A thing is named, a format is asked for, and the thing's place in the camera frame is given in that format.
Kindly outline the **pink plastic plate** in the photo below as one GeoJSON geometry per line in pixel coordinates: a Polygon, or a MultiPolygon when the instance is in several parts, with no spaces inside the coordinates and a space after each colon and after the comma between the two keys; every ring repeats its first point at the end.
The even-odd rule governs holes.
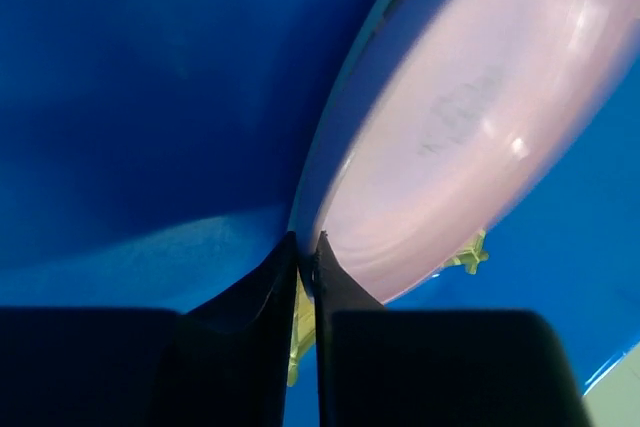
{"type": "Polygon", "coordinates": [[[639,34],[639,0],[399,0],[320,117],[290,227],[389,302],[537,181],[639,34]]]}

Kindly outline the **bamboo placemat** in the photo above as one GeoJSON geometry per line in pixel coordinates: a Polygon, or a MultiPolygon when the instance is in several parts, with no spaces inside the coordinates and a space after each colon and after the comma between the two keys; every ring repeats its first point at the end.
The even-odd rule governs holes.
{"type": "MultiPolygon", "coordinates": [[[[462,266],[467,274],[475,275],[478,265],[489,258],[484,250],[486,231],[479,230],[454,256],[442,264],[442,268],[462,266]]],[[[307,294],[300,276],[297,276],[292,336],[290,343],[287,386],[292,387],[298,379],[299,364],[315,344],[315,307],[307,294]]]]}

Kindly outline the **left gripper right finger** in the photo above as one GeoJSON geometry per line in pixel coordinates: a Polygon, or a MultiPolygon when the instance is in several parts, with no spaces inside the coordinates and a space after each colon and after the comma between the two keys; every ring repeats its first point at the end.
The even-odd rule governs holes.
{"type": "Polygon", "coordinates": [[[564,349],[523,310],[396,311],[339,264],[312,262],[324,426],[586,426],[564,349]]]}

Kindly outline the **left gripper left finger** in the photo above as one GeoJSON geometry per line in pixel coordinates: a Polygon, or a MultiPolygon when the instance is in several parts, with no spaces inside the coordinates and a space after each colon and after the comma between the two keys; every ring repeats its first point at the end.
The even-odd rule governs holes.
{"type": "Polygon", "coordinates": [[[278,426],[296,300],[296,241],[188,313],[5,307],[5,426],[278,426]]]}

